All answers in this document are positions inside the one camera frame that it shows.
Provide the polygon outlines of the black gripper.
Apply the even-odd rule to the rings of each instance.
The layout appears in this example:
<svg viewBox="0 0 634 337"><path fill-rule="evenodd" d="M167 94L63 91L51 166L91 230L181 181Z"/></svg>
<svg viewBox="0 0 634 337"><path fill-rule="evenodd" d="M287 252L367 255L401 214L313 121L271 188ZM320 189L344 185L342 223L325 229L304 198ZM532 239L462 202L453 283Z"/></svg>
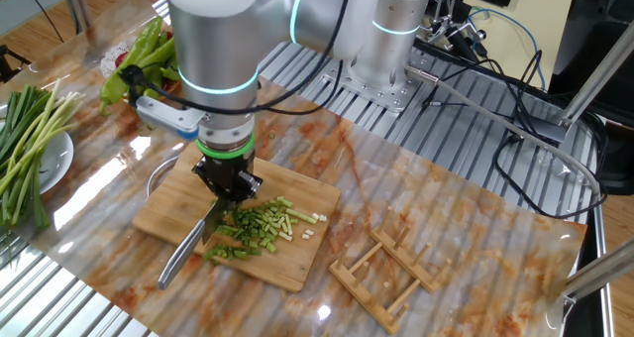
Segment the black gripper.
<svg viewBox="0 0 634 337"><path fill-rule="evenodd" d="M263 180L253 175L255 154L232 159L204 155L191 169L217 197L242 202L253 198Z"/></svg>

